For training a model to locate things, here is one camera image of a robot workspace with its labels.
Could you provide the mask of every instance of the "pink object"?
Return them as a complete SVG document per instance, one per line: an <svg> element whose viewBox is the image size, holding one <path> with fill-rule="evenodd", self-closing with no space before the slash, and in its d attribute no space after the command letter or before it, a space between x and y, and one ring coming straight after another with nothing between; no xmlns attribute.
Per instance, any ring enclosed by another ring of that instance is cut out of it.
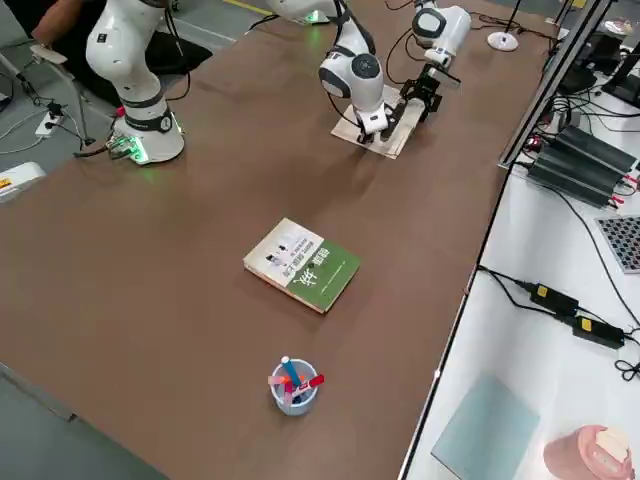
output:
<svg viewBox="0 0 640 480"><path fill-rule="evenodd" d="M284 384L284 404L287 407L290 407L291 404L293 403L293 391L294 391L295 387L293 386L293 383L289 382L289 383L285 383Z"/></svg>
<svg viewBox="0 0 640 480"><path fill-rule="evenodd" d="M324 383L324 375L318 375L317 377L313 377L308 382L304 382L298 388L296 388L291 394L293 398L299 397L304 392L308 392L312 388L317 387L318 385L322 385Z"/></svg>
<svg viewBox="0 0 640 480"><path fill-rule="evenodd" d="M587 425L549 443L544 462L561 480L635 479L624 435L600 425Z"/></svg>

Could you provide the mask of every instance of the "book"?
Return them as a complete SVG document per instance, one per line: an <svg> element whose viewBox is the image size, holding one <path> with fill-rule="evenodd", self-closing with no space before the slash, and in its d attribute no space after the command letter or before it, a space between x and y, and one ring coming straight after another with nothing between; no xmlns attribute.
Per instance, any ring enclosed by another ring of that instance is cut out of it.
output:
<svg viewBox="0 0 640 480"><path fill-rule="evenodd" d="M244 257L244 267L319 313L335 303L360 259L284 218Z"/></svg>

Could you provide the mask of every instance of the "floor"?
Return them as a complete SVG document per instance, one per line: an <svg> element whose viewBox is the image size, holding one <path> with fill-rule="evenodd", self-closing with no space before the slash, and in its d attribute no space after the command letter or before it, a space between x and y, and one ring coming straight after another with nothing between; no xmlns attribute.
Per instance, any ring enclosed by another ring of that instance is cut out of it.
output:
<svg viewBox="0 0 640 480"><path fill-rule="evenodd" d="M245 0L265 8L265 0ZM512 6L516 0L492 0ZM640 0L621 0L614 4L608 17L622 15L640 20ZM555 17L557 0L522 2L523 11ZM570 26L579 15L567 19ZM176 25L182 37L215 51L231 45L256 20L258 13L241 9L221 0L181 0ZM28 45L11 46L26 39L0 0L0 52L14 65L23 68L31 60ZM0 73L8 72L0 66ZM71 91L45 65L32 65L26 77L42 97L72 104ZM7 92L6 79L0 78L0 92ZM0 114L0 136L12 124L37 112L32 102L18 88L12 104ZM91 109L86 110L88 133L101 138L109 121ZM37 162L47 173L69 161L78 150L78 139L58 131L42 144L22 153L4 151L27 146L35 140L34 131L42 116L34 116L23 127L0 139L0 171L26 161ZM65 126L72 128L71 123ZM81 419L66 422L41 403L23 393L0 376L0 478L10 480L160 480L160 473L144 464Z"/></svg>
<svg viewBox="0 0 640 480"><path fill-rule="evenodd" d="M0 478L166 480L81 419L57 417L0 377Z"/></svg>

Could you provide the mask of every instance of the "pen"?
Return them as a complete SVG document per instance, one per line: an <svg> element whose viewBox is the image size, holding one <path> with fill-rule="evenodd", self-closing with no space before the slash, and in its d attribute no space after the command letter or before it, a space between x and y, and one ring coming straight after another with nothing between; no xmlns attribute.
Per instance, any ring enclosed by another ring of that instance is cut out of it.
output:
<svg viewBox="0 0 640 480"><path fill-rule="evenodd" d="M300 381L304 382L304 375L300 375ZM269 385L282 385L283 383L291 383L291 378L288 376L284 377L267 377L267 384Z"/></svg>
<svg viewBox="0 0 640 480"><path fill-rule="evenodd" d="M291 363L291 360L289 359L289 357L287 356L282 357L281 362L282 362L282 367L291 377L291 381L293 382L293 385L296 388L299 387L302 382L300 381L300 378L296 373L296 369L293 367L293 363Z"/></svg>
<svg viewBox="0 0 640 480"><path fill-rule="evenodd" d="M293 402L293 390L294 390L294 386L292 383L287 383L284 386L284 404L285 406L289 407L291 406L291 403Z"/></svg>
<svg viewBox="0 0 640 480"><path fill-rule="evenodd" d="M293 392L291 392L292 398L299 397L305 392L308 392L312 388L316 388L318 385L322 385L324 383L324 375L318 375L317 377L313 377L308 382L304 382L298 388L296 388ZM285 385L285 395L287 392L287 385Z"/></svg>

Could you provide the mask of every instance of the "white table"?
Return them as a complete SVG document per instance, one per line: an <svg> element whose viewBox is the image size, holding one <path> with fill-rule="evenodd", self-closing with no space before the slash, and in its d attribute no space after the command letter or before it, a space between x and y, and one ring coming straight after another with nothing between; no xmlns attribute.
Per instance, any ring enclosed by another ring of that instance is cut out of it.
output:
<svg viewBox="0 0 640 480"><path fill-rule="evenodd" d="M614 111L637 111L606 94L592 98ZM640 130L638 118L605 122L612 128ZM640 157L640 133L609 132L593 117L592 125L598 137ZM629 330L633 320L615 296L582 224L555 193L526 181L524 169L518 168L508 179L481 264L562 290L578 298L581 306ZM640 275L621 272L594 222L613 213L570 201L587 221L623 297L640 316ZM640 194L627 200L620 213L640 214ZM506 285L517 301L529 304L526 293L510 282ZM412 454L410 448L401 477L455 478L431 450L482 372L498 377L540 416L515 478L555 478L544 464L544 446L586 424L624 431L640 470L640 380L624 382L613 366L618 359L640 361L640 347L629 344L614 351L578 339L568 326L512 306L500 286L482 272L472 281L458 322L433 401L421 417L426 415L424 428L416 431L415 450Z"/></svg>

